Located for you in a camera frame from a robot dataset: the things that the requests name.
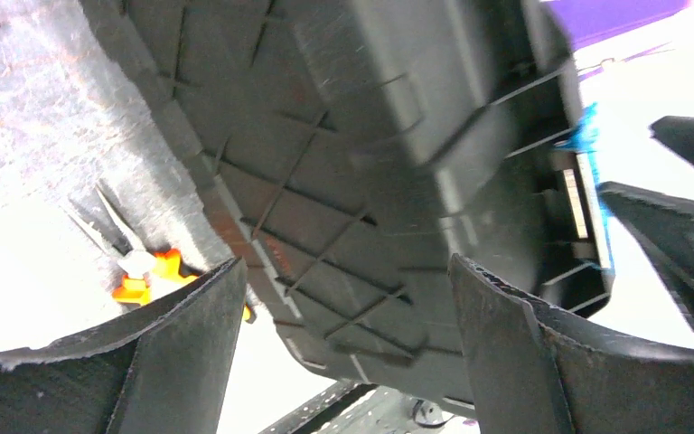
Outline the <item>black plastic toolbox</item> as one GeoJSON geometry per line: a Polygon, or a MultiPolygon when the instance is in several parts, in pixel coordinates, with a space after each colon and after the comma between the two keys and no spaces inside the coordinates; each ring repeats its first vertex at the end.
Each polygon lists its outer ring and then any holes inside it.
{"type": "Polygon", "coordinates": [[[312,373],[474,414],[455,254],[588,317],[612,277],[574,168],[571,43],[543,1],[85,1],[312,373]]]}

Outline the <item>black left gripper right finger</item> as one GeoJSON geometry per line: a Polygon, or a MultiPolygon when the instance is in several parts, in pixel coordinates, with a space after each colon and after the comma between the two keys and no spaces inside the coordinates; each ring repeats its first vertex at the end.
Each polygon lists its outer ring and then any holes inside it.
{"type": "Polygon", "coordinates": [[[484,433],[694,433],[694,349],[617,332],[454,255],[449,278],[484,433]]]}

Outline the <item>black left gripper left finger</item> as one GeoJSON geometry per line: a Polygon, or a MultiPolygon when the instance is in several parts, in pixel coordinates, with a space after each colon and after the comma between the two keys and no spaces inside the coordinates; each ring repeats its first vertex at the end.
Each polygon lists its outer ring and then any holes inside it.
{"type": "Polygon", "coordinates": [[[0,352],[0,433],[213,433],[248,268],[194,282],[46,347],[0,352]]]}

